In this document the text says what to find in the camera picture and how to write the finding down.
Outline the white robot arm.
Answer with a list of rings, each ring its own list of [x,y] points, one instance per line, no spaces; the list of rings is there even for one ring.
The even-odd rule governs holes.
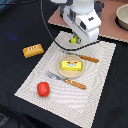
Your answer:
[[[64,5],[64,21],[86,44],[97,41],[101,20],[94,9],[94,0],[50,1]]]

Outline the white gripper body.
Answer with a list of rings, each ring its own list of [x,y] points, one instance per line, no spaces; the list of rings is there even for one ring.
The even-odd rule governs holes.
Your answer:
[[[95,10],[92,10],[89,14],[77,14],[69,6],[66,6],[64,8],[63,19],[86,44],[97,40],[101,20]]]

